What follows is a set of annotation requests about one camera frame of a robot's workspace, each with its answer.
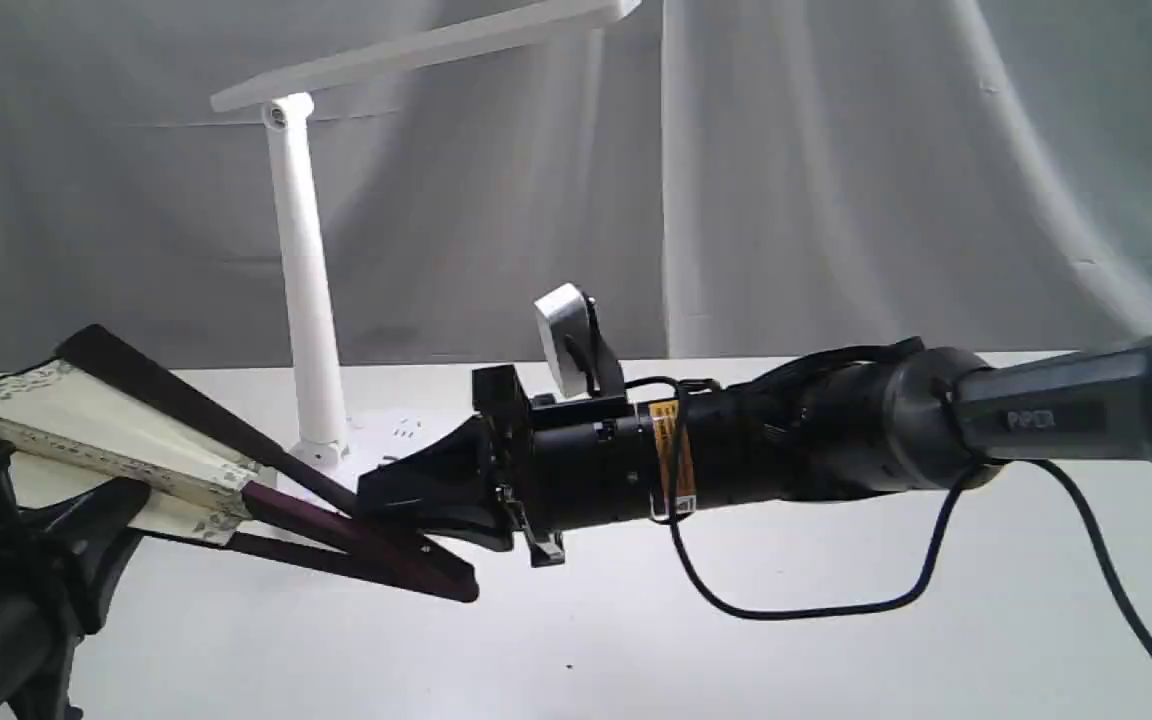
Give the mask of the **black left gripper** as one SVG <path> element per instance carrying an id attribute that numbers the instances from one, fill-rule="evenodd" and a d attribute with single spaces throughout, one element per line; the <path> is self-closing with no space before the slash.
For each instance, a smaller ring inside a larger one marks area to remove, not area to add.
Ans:
<path id="1" fill-rule="evenodd" d="M 14 452 L 0 439 L 0 577 L 26 573 L 32 561 L 41 601 L 0 582 L 0 708 L 17 719 L 83 719 L 70 700 L 74 655 L 108 619 L 142 539 L 131 523 L 151 488 L 116 477 L 31 511 L 31 551 L 12 483 Z"/>

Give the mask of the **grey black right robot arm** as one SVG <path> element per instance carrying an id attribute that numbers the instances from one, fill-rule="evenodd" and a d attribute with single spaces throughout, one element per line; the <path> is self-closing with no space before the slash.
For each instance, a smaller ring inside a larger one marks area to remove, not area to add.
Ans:
<path id="1" fill-rule="evenodd" d="M 458 427 L 361 475 L 358 510 L 494 551 L 522 535 L 539 566 L 566 532 L 666 518 L 677 425 L 682 515 L 973 488 L 1020 460 L 1152 467 L 1152 336 L 1001 367 L 910 338 L 690 382 L 685 400 L 544 402 L 511 365 L 471 387 Z"/>

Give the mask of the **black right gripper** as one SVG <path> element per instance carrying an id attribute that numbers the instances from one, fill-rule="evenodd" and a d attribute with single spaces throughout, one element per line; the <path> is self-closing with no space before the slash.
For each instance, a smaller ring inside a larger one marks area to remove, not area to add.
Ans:
<path id="1" fill-rule="evenodd" d="M 516 367 L 471 374 L 476 416 L 362 473 L 356 515 L 493 552 L 526 541 L 532 568 L 564 564 L 564 535 L 667 510 L 672 401 L 626 395 L 545 404 Z"/>

